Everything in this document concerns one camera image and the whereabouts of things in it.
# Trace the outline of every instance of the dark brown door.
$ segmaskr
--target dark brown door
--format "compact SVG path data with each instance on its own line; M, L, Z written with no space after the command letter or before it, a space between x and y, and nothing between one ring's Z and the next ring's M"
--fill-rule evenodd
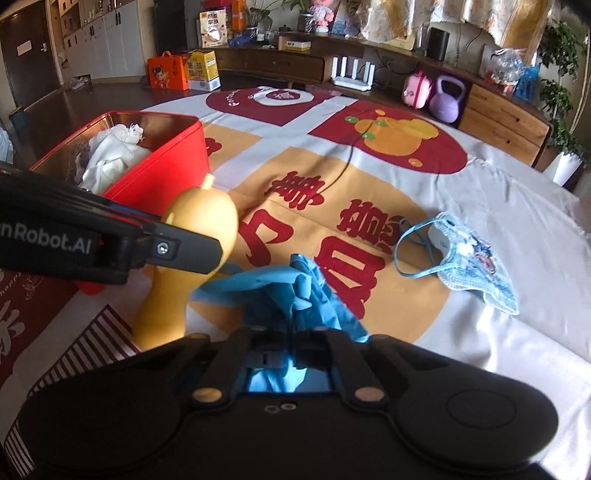
M0 44L18 106L26 108L59 88L43 0L0 22Z

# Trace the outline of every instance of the floral curtain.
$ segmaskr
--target floral curtain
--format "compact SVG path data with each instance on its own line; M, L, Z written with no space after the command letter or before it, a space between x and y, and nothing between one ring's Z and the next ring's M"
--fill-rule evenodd
M384 42L429 22L469 22L500 47L535 51L553 0L362 0L361 34Z

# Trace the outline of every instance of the yellow gourd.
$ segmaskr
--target yellow gourd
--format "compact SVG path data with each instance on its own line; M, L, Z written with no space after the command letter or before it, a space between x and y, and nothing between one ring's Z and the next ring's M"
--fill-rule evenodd
M238 234L238 213L230 196L212 188L208 174L201 187L182 192L168 208L163 222L217 238L222 246L219 265L208 274L155 267L152 289L134 324L135 344L143 351L182 338L189 295L213 277L228 260ZM195 255L207 255L196 251Z

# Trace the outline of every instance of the purple kettlebell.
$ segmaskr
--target purple kettlebell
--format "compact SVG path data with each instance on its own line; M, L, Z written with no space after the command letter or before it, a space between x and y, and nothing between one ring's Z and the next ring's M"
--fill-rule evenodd
M445 93L441 87L443 81L458 85L462 90L460 95L454 97L449 93ZM431 113L442 122L451 124L455 122L460 115L460 102L466 94L466 87L457 78L450 77L449 75L441 75L437 79L436 88L437 93L433 96L431 102L429 102L429 110L431 110Z

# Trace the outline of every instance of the mask ear loop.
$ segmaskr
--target mask ear loop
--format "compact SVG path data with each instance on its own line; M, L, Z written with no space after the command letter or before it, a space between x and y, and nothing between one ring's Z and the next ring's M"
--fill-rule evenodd
M411 226L409 229L407 229L400 236L400 238L398 239L398 242L396 243L396 247L394 248L394 267L396 267L396 270L398 271L398 273L400 275L402 275L405 278L421 278L421 277L426 277L427 275L431 275L431 274L440 272L441 270L448 270L449 268L453 268L454 264L451 262L445 263L445 264L440 264L440 265L434 265L435 260L433 260L433 252L431 250L431 242L428 239L425 239L423 234L419 233L419 230L421 228L424 228L424 227L431 225L433 223L444 222L444 221L445 220L442 220L440 218L432 218L430 220L425 220L424 222L420 222L420 223L417 223L416 225ZM408 220L406 220L406 218L403 218L398 222L400 227L402 227L403 223L408 223L409 225L412 225ZM400 267L398 266L398 247L400 246L402 241L406 237L408 237L411 233L415 233L419 237L419 240L421 242L417 242L416 240L413 240L412 238L409 238L409 240L411 242L413 242L414 244L421 245L427 249L429 259L431 260L431 264L433 264L433 266L430 268L426 268L425 270L422 270L420 272L405 273L405 272L401 271Z

